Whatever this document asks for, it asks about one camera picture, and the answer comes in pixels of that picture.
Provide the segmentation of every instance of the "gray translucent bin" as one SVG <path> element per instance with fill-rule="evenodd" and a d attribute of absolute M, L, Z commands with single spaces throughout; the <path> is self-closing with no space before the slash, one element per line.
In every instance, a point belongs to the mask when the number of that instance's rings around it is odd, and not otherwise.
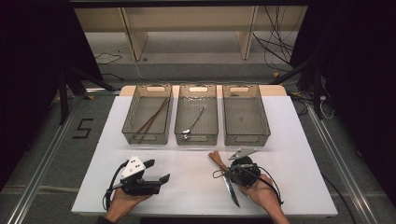
<path fill-rule="evenodd" d="M 270 136 L 258 85 L 224 85 L 226 146 L 263 147 Z"/>
<path fill-rule="evenodd" d="M 129 144 L 165 145 L 172 113 L 171 85 L 138 85 L 122 133 Z"/>
<path fill-rule="evenodd" d="M 216 85 L 180 85 L 175 124 L 177 144 L 215 146 L 218 134 Z"/>

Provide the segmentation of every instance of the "knife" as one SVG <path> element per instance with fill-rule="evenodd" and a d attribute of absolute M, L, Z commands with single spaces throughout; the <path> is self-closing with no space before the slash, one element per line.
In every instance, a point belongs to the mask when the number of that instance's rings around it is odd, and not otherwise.
<path fill-rule="evenodd" d="M 216 150 L 214 152 L 209 152 L 209 157 L 219 166 L 222 172 L 227 171 L 227 166 L 222 163 L 221 157 L 219 152 Z M 238 199 L 236 198 L 235 191 L 233 191 L 233 185 L 231 185 L 230 178 L 227 176 L 223 176 L 225 185 L 227 186 L 227 190 L 231 195 L 231 198 L 233 199 L 233 202 L 236 204 L 236 206 L 239 207 L 239 202 Z"/>

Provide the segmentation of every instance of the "white table surface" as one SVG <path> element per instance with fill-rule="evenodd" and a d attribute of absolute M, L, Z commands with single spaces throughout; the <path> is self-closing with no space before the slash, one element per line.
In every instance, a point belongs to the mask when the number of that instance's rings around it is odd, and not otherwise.
<path fill-rule="evenodd" d="M 221 91 L 218 91 L 219 136 L 215 147 L 178 146 L 174 134 L 178 87 L 174 86 L 174 103 L 168 144 L 130 145 L 121 129 L 131 96 L 116 97 L 105 128 L 82 182 L 72 212 L 102 215 L 103 196 L 117 168 L 133 155 L 141 161 L 155 160 L 144 174 L 147 181 L 170 174 L 160 194 L 139 204 L 131 215 L 141 217 L 262 217 L 265 211 L 245 197 L 235 184 L 240 203 L 231 199 L 222 178 L 213 178 L 219 167 L 207 156 L 218 150 L 223 162 L 239 148 L 224 146 Z M 250 155 L 266 169 L 279 186 L 287 216 L 333 217 L 337 211 L 320 175 L 318 165 L 306 140 L 303 128 L 288 96 L 262 97 L 271 136 L 264 147 Z"/>

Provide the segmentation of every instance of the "orange handle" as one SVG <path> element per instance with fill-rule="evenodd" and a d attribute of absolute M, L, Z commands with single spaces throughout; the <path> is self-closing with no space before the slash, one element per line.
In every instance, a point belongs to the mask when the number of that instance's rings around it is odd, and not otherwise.
<path fill-rule="evenodd" d="M 222 163 L 220 154 L 217 150 L 214 152 L 209 152 L 209 157 L 219 166 L 222 171 L 227 170 L 227 166 Z"/>

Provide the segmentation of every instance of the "cable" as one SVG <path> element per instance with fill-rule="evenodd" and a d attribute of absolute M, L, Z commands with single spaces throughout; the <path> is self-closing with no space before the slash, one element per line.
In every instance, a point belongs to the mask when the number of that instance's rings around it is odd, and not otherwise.
<path fill-rule="evenodd" d="M 325 114 L 324 111 L 323 111 L 323 108 L 322 108 L 323 102 L 324 102 L 324 100 L 321 100 L 321 101 L 320 101 L 320 110 L 321 110 L 323 116 L 324 116 L 326 119 L 332 119 L 332 117 L 334 117 L 334 110 L 332 111 L 332 116 L 331 116 L 331 117 L 327 117 L 326 114 Z"/>
<path fill-rule="evenodd" d="M 275 180 L 271 177 L 271 175 L 270 175 L 266 170 L 264 170 L 264 172 L 267 173 L 267 174 L 270 176 L 270 178 L 272 179 L 272 181 L 274 182 L 274 184 L 275 184 L 275 186 L 276 186 L 276 189 L 274 188 L 274 186 L 273 186 L 272 184 L 268 183 L 268 181 L 262 179 L 261 177 L 259 177 L 259 176 L 257 176 L 257 175 L 254 175 L 254 174 L 251 173 L 250 171 L 248 171 L 248 170 L 246 170 L 246 169 L 241 169 L 241 170 L 243 170 L 243 171 L 245 171 L 246 173 L 248 173 L 248 174 L 250 174 L 250 175 L 256 177 L 256 178 L 259 179 L 262 183 L 268 185 L 268 187 L 270 187 L 270 189 L 274 191 L 274 193 L 275 193 L 275 195 L 276 195 L 276 198 L 277 198 L 277 201 L 279 202 L 279 204 L 283 204 L 283 202 L 282 202 L 282 200 L 281 200 L 281 198 L 280 198 L 280 191 L 279 191 L 279 188 L 277 187 L 277 184 L 276 184 Z"/>
<path fill-rule="evenodd" d="M 122 168 L 126 167 L 128 162 L 129 161 L 126 161 L 125 163 L 121 164 L 120 167 L 117 169 L 116 173 L 113 175 L 113 178 L 111 179 L 110 186 L 108 187 L 108 189 L 106 190 L 105 195 L 103 196 L 102 205 L 103 205 L 103 208 L 105 208 L 106 211 L 108 210 L 108 208 L 110 207 L 110 204 L 111 204 L 110 197 L 111 197 L 111 193 L 113 192 L 114 181 L 116 181 L 116 177 L 119 174 L 120 170 Z"/>
<path fill-rule="evenodd" d="M 96 56 L 95 59 L 99 59 L 100 56 L 105 55 L 105 54 L 107 54 L 107 55 L 109 55 L 109 56 L 113 56 L 113 57 L 118 57 L 118 58 L 116 58 L 116 59 L 114 59 L 114 60 L 111 60 L 111 61 L 108 62 L 108 63 L 98 63 L 98 64 L 109 64 L 109 63 L 114 63 L 115 61 L 117 61 L 117 60 L 119 60 L 119 59 L 122 58 L 122 56 L 119 55 L 119 54 L 111 54 L 111 53 L 106 53 L 106 52 L 104 52 L 104 53 L 101 53 L 101 54 L 99 54 L 98 56 Z"/>
<path fill-rule="evenodd" d="M 103 73 L 102 76 L 113 76 L 113 77 L 118 78 L 118 79 L 121 80 L 121 81 L 125 80 L 125 78 L 116 76 L 116 75 L 114 75 L 114 74 L 112 74 L 112 73 Z"/>
<path fill-rule="evenodd" d="M 352 215 L 352 211 L 350 210 L 349 205 L 347 205 L 347 200 L 344 198 L 344 196 L 341 194 L 341 192 L 338 190 L 338 188 L 335 187 L 335 185 L 326 177 L 326 175 L 324 175 L 322 172 L 320 172 L 320 174 L 323 176 L 323 178 L 334 188 L 334 190 L 337 192 L 338 196 L 340 196 L 341 200 L 343 201 L 343 203 L 346 206 L 346 209 L 350 215 L 350 218 L 352 219 L 352 222 L 354 224 L 356 224 L 356 219 L 353 217 Z"/>

